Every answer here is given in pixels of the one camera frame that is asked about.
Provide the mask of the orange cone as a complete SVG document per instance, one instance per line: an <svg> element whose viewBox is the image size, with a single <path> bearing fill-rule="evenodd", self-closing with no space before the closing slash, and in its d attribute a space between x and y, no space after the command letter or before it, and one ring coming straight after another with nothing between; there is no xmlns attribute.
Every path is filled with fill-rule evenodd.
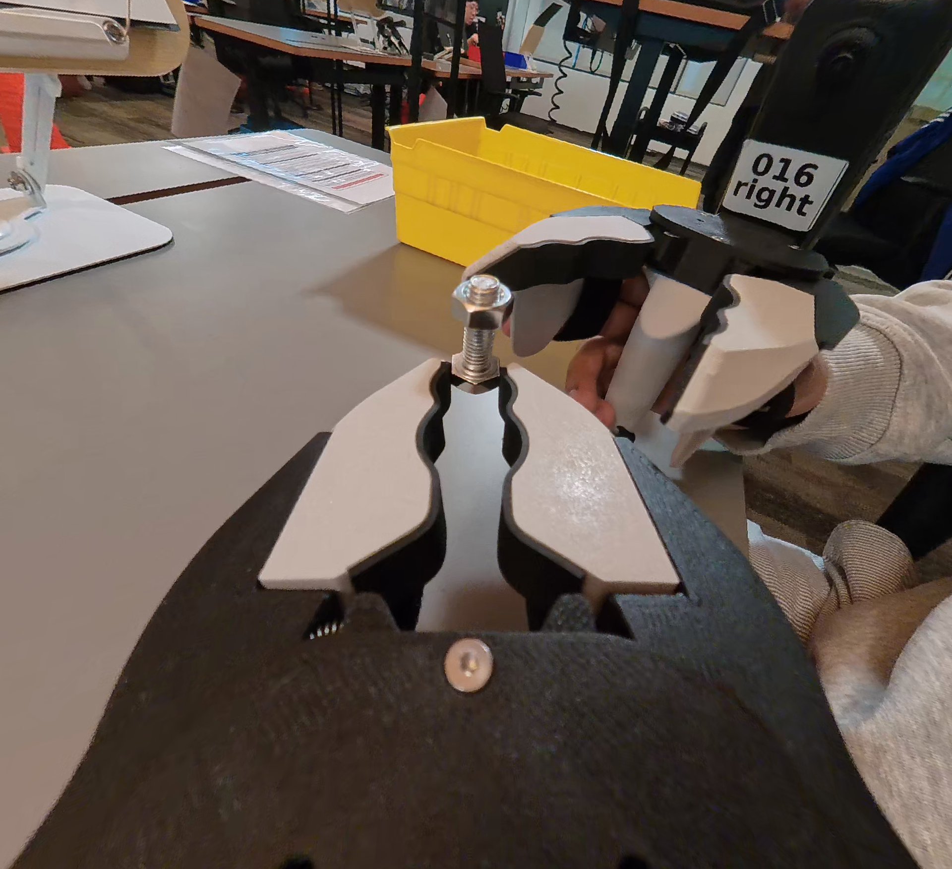
<svg viewBox="0 0 952 869"><path fill-rule="evenodd" d="M61 97L81 96L89 89L85 77L61 76ZM1 152L19 153L22 146L23 105L25 99L25 76L20 73L1 74Z"/></svg>

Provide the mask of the person's right forearm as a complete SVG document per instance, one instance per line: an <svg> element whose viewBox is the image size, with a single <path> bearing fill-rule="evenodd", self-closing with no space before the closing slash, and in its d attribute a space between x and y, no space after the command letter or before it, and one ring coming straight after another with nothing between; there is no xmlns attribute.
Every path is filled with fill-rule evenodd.
<svg viewBox="0 0 952 869"><path fill-rule="evenodd" d="M802 449L847 465L951 463L951 283L893 297L858 295L859 322L811 363L823 380L812 409L783 421L748 418L716 439L738 455Z"/></svg>

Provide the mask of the silver hex nut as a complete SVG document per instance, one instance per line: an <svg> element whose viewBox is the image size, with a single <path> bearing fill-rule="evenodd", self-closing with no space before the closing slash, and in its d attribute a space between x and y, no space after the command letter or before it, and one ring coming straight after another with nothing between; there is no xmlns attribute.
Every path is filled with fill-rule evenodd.
<svg viewBox="0 0 952 869"><path fill-rule="evenodd" d="M451 311L465 328L498 330L509 316L513 295L497 277L475 275L457 285Z"/></svg>

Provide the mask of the laminated instruction sheet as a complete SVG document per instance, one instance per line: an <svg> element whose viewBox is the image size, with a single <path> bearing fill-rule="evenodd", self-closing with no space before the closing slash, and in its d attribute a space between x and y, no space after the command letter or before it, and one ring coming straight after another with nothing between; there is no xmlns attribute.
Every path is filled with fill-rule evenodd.
<svg viewBox="0 0 952 869"><path fill-rule="evenodd" d="M395 195L389 165L282 130L183 139L168 150L346 214Z"/></svg>

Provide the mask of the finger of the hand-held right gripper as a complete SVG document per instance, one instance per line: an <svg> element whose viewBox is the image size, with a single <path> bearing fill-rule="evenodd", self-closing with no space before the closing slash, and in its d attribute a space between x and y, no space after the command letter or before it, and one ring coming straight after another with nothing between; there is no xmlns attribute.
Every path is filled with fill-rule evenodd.
<svg viewBox="0 0 952 869"><path fill-rule="evenodd" d="M601 333L655 249L647 210L571 210L536 221L465 270L491 275L513 295L509 340L517 358L552 342Z"/></svg>
<svg viewBox="0 0 952 869"><path fill-rule="evenodd" d="M778 280L732 274L675 375L662 419L673 434L670 465L681 467L720 429L788 387L818 353L813 296Z"/></svg>

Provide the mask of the person's grey sweatshirt torso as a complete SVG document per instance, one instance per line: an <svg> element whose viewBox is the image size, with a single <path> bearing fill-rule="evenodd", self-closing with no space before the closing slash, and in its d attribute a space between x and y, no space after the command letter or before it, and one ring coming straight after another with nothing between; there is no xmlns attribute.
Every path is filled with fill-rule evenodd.
<svg viewBox="0 0 952 869"><path fill-rule="evenodd" d="M747 523L748 560L814 664L863 781L921 867L951 866L951 579L850 520L817 556Z"/></svg>

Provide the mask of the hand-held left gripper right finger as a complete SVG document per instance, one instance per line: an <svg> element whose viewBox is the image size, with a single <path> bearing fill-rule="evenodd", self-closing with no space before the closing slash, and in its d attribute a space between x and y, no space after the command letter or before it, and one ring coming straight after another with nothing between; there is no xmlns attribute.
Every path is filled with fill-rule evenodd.
<svg viewBox="0 0 952 869"><path fill-rule="evenodd" d="M674 593L680 577L609 429L525 367L509 367L499 391L502 520L518 547L555 568L510 583L524 596Z"/></svg>

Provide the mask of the black mesh office chair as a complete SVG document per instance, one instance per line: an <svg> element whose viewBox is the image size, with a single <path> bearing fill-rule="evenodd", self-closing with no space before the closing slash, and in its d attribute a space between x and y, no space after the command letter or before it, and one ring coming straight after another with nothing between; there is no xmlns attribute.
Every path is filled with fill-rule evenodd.
<svg viewBox="0 0 952 869"><path fill-rule="evenodd" d="M876 524L903 542L914 561L948 542L951 466L923 463Z"/></svg>

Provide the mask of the person's right hand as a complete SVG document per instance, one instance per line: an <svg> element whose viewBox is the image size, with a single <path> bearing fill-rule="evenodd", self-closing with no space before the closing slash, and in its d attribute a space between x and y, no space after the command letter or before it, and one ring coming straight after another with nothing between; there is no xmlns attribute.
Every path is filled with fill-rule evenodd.
<svg viewBox="0 0 952 869"><path fill-rule="evenodd" d="M599 334L588 339L568 365L565 391L607 427L616 427L616 412L606 399L626 341L649 295L645 274L624 280ZM828 369L816 356L792 383L752 414L727 426L762 438L801 423L819 407L827 392Z"/></svg>

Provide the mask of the yellow plastic bin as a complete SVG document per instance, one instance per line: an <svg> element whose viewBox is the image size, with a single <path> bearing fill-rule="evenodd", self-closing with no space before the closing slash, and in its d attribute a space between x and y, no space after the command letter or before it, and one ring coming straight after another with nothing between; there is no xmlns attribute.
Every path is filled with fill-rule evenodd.
<svg viewBox="0 0 952 869"><path fill-rule="evenodd" d="M701 183L481 117L387 128L398 241L462 267L582 207L694 208Z"/></svg>

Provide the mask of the silver hex bolt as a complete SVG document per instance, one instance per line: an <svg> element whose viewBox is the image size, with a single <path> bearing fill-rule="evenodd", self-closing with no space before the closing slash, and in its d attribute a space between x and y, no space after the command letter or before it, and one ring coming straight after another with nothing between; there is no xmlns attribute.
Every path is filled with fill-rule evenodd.
<svg viewBox="0 0 952 869"><path fill-rule="evenodd" d="M463 392L487 392L498 379L500 366L494 354L496 332L464 327L462 349L451 360L453 382Z"/></svg>

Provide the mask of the grey desk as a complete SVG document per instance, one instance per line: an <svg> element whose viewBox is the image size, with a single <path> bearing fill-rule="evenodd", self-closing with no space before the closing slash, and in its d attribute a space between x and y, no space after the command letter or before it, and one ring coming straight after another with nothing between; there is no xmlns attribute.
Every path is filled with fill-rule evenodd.
<svg viewBox="0 0 952 869"><path fill-rule="evenodd" d="M317 433L460 348L462 269L158 141L50 180L173 244L2 296L2 867L86 752L130 652L225 521Z"/></svg>

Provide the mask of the long brown office desk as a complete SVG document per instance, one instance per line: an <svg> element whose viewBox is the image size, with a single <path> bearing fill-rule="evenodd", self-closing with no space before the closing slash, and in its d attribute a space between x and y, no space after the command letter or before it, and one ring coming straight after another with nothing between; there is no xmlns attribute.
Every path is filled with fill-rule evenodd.
<svg viewBox="0 0 952 869"><path fill-rule="evenodd" d="M327 83L333 89L346 85L365 85L370 89L371 147L385 150L387 126L399 123L403 90L410 88L411 58L355 46L343 37L330 37L305 30L290 29L230 18L199 15L195 23L222 45L231 49L244 67L248 131L267 132L278 125L280 116L269 114L268 76L261 67L265 54L306 61L307 74L315 82ZM448 81L450 64L424 59L422 72L434 81ZM506 67L504 101L524 101L540 95L534 88L549 78L549 73L530 68ZM511 117L501 115L509 124L552 136L551 122L516 111Z"/></svg>

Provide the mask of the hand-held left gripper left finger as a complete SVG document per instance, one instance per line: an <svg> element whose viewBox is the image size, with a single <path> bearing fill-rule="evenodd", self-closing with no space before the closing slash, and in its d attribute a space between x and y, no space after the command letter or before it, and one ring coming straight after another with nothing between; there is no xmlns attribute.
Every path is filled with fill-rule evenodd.
<svg viewBox="0 0 952 869"><path fill-rule="evenodd" d="M356 592L370 567L422 534L438 488L421 430L446 366L424 361L334 426L258 575L264 588Z"/></svg>

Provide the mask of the pale grey chair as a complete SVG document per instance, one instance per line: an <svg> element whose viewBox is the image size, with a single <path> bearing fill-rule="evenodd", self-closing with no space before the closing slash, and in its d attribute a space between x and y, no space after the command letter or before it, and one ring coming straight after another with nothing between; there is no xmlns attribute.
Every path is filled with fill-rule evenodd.
<svg viewBox="0 0 952 869"><path fill-rule="evenodd" d="M184 57L173 101L171 134L176 138L227 134L241 78L214 53L191 45Z"/></svg>

